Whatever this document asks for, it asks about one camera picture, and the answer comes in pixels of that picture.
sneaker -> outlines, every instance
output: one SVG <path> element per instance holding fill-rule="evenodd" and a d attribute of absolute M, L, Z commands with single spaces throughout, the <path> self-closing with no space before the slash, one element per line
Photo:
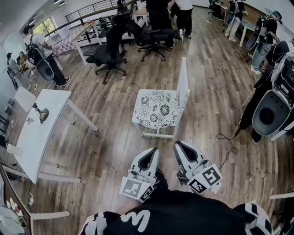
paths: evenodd
<path fill-rule="evenodd" d="M 170 49 L 173 49 L 173 48 L 174 48 L 174 45 L 172 45 L 172 46 L 167 46 L 166 43 L 163 43 L 162 45 L 163 45 L 163 46 L 166 46 L 166 47 L 168 47 L 168 48 L 170 48 Z"/>
<path fill-rule="evenodd" d="M 229 40 L 232 41 L 232 42 L 237 42 L 236 39 L 229 38 Z"/>
<path fill-rule="evenodd" d="M 64 87 L 64 86 L 67 85 L 67 83 L 68 83 L 69 80 L 70 80 L 70 76 L 66 77 L 65 80 L 66 80 L 65 84 L 61 85 L 60 87 Z"/>
<path fill-rule="evenodd" d="M 259 70 L 255 70 L 252 66 L 250 66 L 250 69 L 252 72 L 256 73 L 257 75 L 261 75 L 261 72 Z"/>
<path fill-rule="evenodd" d="M 183 33 L 183 30 L 182 30 L 182 29 L 180 29 L 179 31 L 180 31 L 180 37 L 181 37 L 181 41 L 183 42 L 183 41 L 184 41 L 184 38 L 183 38 L 183 34 L 184 34 L 184 33 Z"/>
<path fill-rule="evenodd" d="M 185 33 L 183 33 L 183 36 L 185 36 L 186 38 L 189 38 L 189 39 L 192 38 L 191 35 L 187 35 L 187 34 L 185 34 Z"/>
<path fill-rule="evenodd" d="M 255 142 L 254 139 L 252 139 L 252 138 L 251 138 L 251 142 L 252 142 L 252 144 L 254 144 L 254 145 L 257 145 L 257 144 L 258 144 L 258 142 Z"/>

black office chair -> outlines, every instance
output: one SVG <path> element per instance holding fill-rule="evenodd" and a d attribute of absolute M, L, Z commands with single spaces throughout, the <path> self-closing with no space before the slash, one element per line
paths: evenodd
<path fill-rule="evenodd" d="M 117 21 L 114 21 L 115 23 L 111 20 L 111 24 L 113 26 L 106 33 L 106 44 L 99 45 L 94 51 L 88 50 L 83 53 L 84 56 L 89 56 L 86 59 L 88 63 L 94 63 L 98 67 L 105 64 L 104 67 L 95 71 L 95 74 L 97 75 L 100 71 L 107 70 L 105 78 L 102 82 L 103 84 L 107 83 L 106 80 L 110 70 L 118 70 L 123 72 L 124 76 L 127 75 L 125 70 L 117 66 L 122 62 L 125 64 L 127 63 L 127 60 L 123 58 L 126 50 L 124 49 L 124 45 L 121 44 L 121 38 L 126 32 L 125 23 L 123 21 L 124 16 L 120 17 L 117 15 L 114 17 L 118 17 L 118 19 Z"/>
<path fill-rule="evenodd" d="M 131 33 L 133 33 L 136 44 L 138 46 L 141 46 L 138 49 L 138 52 L 141 50 L 148 50 L 145 55 L 142 57 L 141 61 L 143 62 L 145 57 L 149 55 L 152 51 L 155 53 L 158 53 L 162 56 L 162 61 L 165 61 L 165 56 L 158 50 L 161 48 L 159 46 L 159 42 L 165 41 L 167 39 L 179 39 L 183 41 L 183 37 L 180 34 L 179 30 L 172 30 L 169 28 L 165 29 L 157 29 L 157 30 L 151 30 L 147 32 L 143 32 L 142 28 L 135 23 L 130 17 L 128 17 L 126 22 L 126 29 L 129 30 Z"/>

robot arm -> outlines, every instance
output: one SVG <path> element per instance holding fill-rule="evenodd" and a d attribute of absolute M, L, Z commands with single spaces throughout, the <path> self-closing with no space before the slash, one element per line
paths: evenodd
<path fill-rule="evenodd" d="M 204 158 L 197 146 L 178 140 L 174 143 L 174 152 L 181 167 L 177 176 L 182 185 L 189 185 L 200 195 L 207 189 L 218 192 L 222 186 L 221 173 L 215 164 Z"/>
<path fill-rule="evenodd" d="M 119 193 L 143 203 L 153 192 L 157 183 L 159 150 L 150 148 L 140 153 L 132 162 L 128 175 L 123 177 Z"/>

wooden floor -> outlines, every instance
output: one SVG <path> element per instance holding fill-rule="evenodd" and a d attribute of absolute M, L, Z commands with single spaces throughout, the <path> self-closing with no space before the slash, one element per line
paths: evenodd
<path fill-rule="evenodd" d="M 164 52 L 166 61 L 151 54 L 140 62 L 142 53 L 137 45 L 126 45 L 127 64 L 121 65 L 127 76 L 113 73 L 108 84 L 102 84 L 104 72 L 96 76 L 95 66 L 84 65 L 76 51 L 60 56 L 63 73 L 71 76 L 65 90 L 72 91 L 70 99 L 99 127 L 98 134 L 89 129 L 70 111 L 65 111 L 48 148 L 46 160 L 58 163 L 59 169 L 45 167 L 48 173 L 80 177 L 82 183 L 57 183 L 39 180 L 37 184 L 22 179 L 13 182 L 24 202 L 32 192 L 35 204 L 31 211 L 50 213 L 68 210 L 66 218 L 35 222 L 35 234 L 77 234 L 86 217 L 105 210 L 114 211 L 122 203 L 119 188 L 123 175 L 134 156 L 158 147 L 160 168 L 172 190 L 188 190 L 176 177 L 178 165 L 173 153 L 173 141 L 141 138 L 131 117 L 139 89 L 175 90 L 181 57 L 187 57 L 187 72 L 191 94 L 181 119 L 177 139 L 198 145 L 206 157 L 220 166 L 230 144 L 216 138 L 222 132 L 232 137 L 242 114 L 242 103 L 253 90 L 255 76 L 249 63 L 238 60 L 235 52 L 245 53 L 238 43 L 223 34 L 222 22 L 208 24 L 207 10 L 194 8 L 192 39 L 176 41 L 171 52 Z M 34 78 L 42 88 L 53 84 Z M 9 140 L 16 144 L 26 113 L 16 104 L 11 120 Z M 76 124 L 67 120 L 74 118 Z M 223 187 L 220 195 L 233 205 L 256 200 L 271 216 L 282 201 L 269 199 L 271 194 L 290 192 L 293 187 L 293 141 L 282 137 L 275 142 L 262 138 L 251 143 L 250 131 L 242 131 L 233 141 L 238 154 L 230 154 L 221 169 Z M 13 162 L 13 156 L 4 158 Z"/>

window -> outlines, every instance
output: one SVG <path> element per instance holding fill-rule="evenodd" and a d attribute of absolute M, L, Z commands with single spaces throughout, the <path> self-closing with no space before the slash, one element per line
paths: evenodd
<path fill-rule="evenodd" d="M 50 17 L 34 28 L 34 33 L 40 33 L 45 36 L 55 29 L 55 25 Z"/>

